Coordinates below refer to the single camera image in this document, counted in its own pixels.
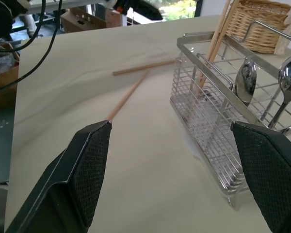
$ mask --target wire basket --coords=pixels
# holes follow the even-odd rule
[[[174,70],[170,102],[188,134],[202,149],[202,162],[217,188],[232,206],[237,206],[238,193],[248,187],[230,125],[233,121],[268,125],[282,101],[278,69],[229,36],[225,36],[216,59],[210,63],[204,54],[212,35],[197,33],[178,39],[181,54]],[[232,92],[237,72],[247,57],[260,68],[248,107]],[[201,77],[206,78],[202,87]],[[291,112],[286,110],[282,118],[285,120],[280,120],[275,130],[286,130],[291,125]],[[285,132],[291,140],[291,132]]]
[[[249,24],[254,20],[265,22],[279,31],[285,31],[289,24],[285,23],[291,6],[268,0],[240,0],[228,26],[227,34],[243,38]],[[261,53],[275,53],[279,35],[256,25],[251,30],[245,46]]]

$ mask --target metal utensil holder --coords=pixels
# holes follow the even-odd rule
[[[276,100],[281,93],[277,83],[278,68],[241,44],[256,23],[291,40],[290,36],[255,21],[242,41],[226,35],[214,62],[209,62],[199,49],[193,51],[194,45],[204,48],[205,44],[210,44],[213,32],[188,33],[177,40],[181,53],[174,70],[171,105],[188,134],[202,149],[202,163],[217,189],[233,207],[238,205],[238,194],[248,190],[248,186],[230,125],[233,121],[243,121],[266,127],[273,117],[271,109],[281,104]],[[259,83],[258,77],[256,92],[260,95],[253,96],[248,107],[232,91],[234,77],[245,58],[253,60],[272,77],[270,83],[264,84]],[[203,86],[201,79],[206,79]],[[291,118],[288,110],[284,114]],[[291,138],[291,120],[288,125],[279,121],[275,130]]]

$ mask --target metal spoon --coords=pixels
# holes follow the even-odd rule
[[[234,94],[246,105],[249,106],[257,82],[256,64],[246,58],[239,69],[234,86]]]
[[[281,114],[286,109],[287,105],[291,102],[291,57],[288,58],[281,66],[278,73],[278,84],[284,95],[284,100],[274,118],[268,125],[268,128],[272,129],[278,122]]]

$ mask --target spoon handle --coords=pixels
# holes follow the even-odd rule
[[[276,125],[276,123],[278,122],[281,114],[283,113],[283,111],[286,109],[288,104],[286,103],[282,103],[282,105],[280,106],[280,108],[278,109],[278,111],[276,112],[275,116],[273,117],[272,121],[270,122],[270,124],[268,125],[268,128],[273,129]]]

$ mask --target black cable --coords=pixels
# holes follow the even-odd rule
[[[29,39],[29,41],[26,44],[24,44],[24,45],[22,45],[22,46],[20,46],[18,48],[0,49],[0,52],[16,52],[16,51],[20,51],[20,50],[28,47],[28,45],[30,45],[34,41],[34,39],[36,39],[36,37],[38,36],[38,33],[40,31],[40,28],[42,26],[42,23],[43,23],[46,4],[47,4],[47,1],[46,0],[42,0],[41,16],[40,16],[40,19],[39,19],[39,22],[38,22],[38,25],[37,25],[37,29],[34,31],[32,37]]]
[[[6,89],[6,88],[8,88],[10,86],[13,86],[13,85],[19,83],[20,81],[24,80],[29,75],[31,75],[32,73],[34,73],[39,68],[39,66],[44,62],[45,58],[47,57],[47,55],[49,54],[50,50],[52,49],[52,46],[53,46],[53,43],[54,43],[54,40],[55,40],[55,36],[56,36],[57,30],[60,27],[60,11],[61,11],[61,8],[62,8],[62,3],[63,3],[63,0],[59,0],[58,12],[57,12],[57,19],[56,19],[56,27],[55,27],[55,31],[53,33],[52,39],[51,39],[51,41],[49,43],[48,50],[46,51],[46,53],[43,55],[43,57],[41,58],[41,60],[38,62],[38,64],[32,70],[30,70],[27,74],[23,75],[19,79],[15,80],[15,81],[13,81],[13,82],[5,85],[5,86],[0,87],[0,91],[4,90],[4,89]]]

